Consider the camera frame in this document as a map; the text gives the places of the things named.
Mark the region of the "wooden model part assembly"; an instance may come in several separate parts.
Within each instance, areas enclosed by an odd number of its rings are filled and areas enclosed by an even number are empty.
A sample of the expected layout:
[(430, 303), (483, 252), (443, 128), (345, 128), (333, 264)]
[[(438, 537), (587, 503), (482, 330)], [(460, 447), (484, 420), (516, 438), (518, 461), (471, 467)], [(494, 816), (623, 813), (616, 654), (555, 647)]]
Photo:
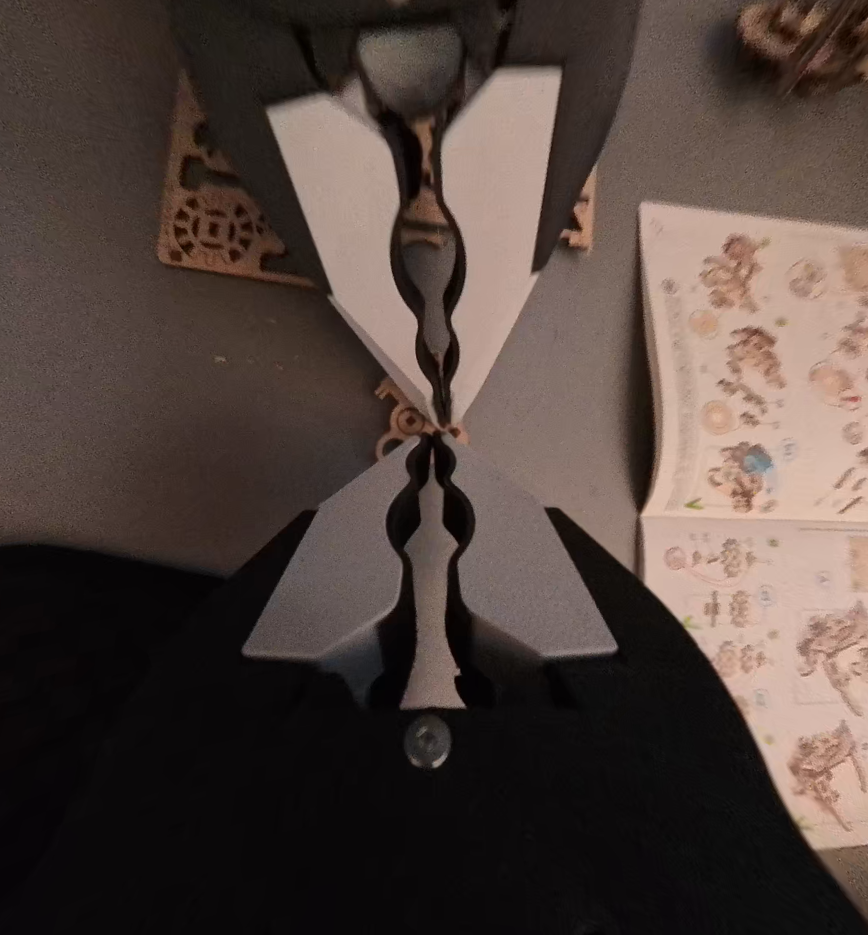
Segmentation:
[(375, 457), (378, 461), (403, 442), (426, 435), (447, 433), (461, 444), (470, 444), (470, 435), (463, 425), (443, 427), (432, 422), (428, 415), (418, 409), (390, 377), (382, 379), (375, 390), (375, 395), (379, 400), (392, 404), (388, 416), (388, 428), (375, 445)]

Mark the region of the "laser-cut wooden parts sheet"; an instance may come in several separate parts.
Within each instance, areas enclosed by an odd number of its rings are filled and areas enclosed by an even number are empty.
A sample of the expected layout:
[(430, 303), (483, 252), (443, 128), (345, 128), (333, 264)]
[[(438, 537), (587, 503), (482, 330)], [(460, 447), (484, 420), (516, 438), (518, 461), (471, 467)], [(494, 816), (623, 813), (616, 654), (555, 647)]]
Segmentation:
[[(411, 130), (421, 145), (419, 193), (402, 213), (401, 245), (435, 250), (446, 243), (447, 222), (432, 189), (431, 151), (435, 121), (415, 120)], [(284, 239), (213, 143), (206, 114), (184, 70), (179, 73), (170, 151), (162, 186), (157, 257), (171, 267), (315, 288), (300, 273)], [(569, 249), (593, 247), (598, 170), (587, 176), (559, 240)]]

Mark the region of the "partly built wooden model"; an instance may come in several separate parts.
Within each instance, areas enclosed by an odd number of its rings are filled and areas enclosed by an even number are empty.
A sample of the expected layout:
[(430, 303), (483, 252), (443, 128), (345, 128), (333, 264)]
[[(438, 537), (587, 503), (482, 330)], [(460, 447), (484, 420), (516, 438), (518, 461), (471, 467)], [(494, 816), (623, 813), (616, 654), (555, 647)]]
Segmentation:
[(868, 84), (868, 1), (749, 2), (735, 31), (784, 92)]

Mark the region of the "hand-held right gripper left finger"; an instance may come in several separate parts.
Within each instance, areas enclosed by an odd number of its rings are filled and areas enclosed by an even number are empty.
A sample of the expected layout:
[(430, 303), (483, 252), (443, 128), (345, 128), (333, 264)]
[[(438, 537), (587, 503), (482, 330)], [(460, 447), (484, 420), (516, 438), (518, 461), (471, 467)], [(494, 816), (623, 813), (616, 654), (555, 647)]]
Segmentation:
[(431, 441), (402, 443), (324, 500), (242, 653), (340, 677), (360, 706), (398, 709), (417, 646), (407, 545), (421, 523)]

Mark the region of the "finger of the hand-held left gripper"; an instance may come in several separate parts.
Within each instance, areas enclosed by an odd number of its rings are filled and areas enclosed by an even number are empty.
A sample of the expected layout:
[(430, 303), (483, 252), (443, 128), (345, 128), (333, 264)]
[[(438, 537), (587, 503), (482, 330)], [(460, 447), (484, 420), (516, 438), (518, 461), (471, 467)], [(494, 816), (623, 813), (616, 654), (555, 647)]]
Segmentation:
[(453, 423), (483, 388), (528, 300), (557, 117), (560, 68), (504, 66), (475, 91), (440, 144), (441, 193), (465, 272), (450, 323)]
[(418, 360), (424, 331), (392, 268), (401, 189), (381, 124), (328, 92), (270, 104), (265, 114), (331, 304), (417, 409), (440, 423)]

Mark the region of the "open instruction booklet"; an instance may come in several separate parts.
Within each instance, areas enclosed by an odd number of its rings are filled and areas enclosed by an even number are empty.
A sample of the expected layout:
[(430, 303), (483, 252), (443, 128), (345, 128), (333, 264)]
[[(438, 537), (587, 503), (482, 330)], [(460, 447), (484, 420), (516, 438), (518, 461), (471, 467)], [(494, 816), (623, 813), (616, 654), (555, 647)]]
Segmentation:
[(639, 206), (648, 588), (818, 849), (868, 845), (868, 229)]

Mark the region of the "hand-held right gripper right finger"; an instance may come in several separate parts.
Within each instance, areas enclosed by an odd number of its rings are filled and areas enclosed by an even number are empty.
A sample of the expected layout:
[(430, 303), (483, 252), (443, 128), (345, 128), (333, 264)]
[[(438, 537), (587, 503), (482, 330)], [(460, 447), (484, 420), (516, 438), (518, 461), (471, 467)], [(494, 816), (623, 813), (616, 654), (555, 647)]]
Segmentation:
[(553, 704), (558, 668), (611, 658), (616, 639), (540, 501), (454, 438), (432, 450), (455, 541), (444, 622), (457, 694), (473, 709)]

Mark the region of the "black quilted cloth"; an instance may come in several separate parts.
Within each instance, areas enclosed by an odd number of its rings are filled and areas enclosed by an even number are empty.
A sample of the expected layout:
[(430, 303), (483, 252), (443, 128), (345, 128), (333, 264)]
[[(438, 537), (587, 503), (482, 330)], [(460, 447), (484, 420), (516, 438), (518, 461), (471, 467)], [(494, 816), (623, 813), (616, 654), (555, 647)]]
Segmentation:
[(89, 782), (121, 707), (221, 576), (0, 545), (0, 916)]

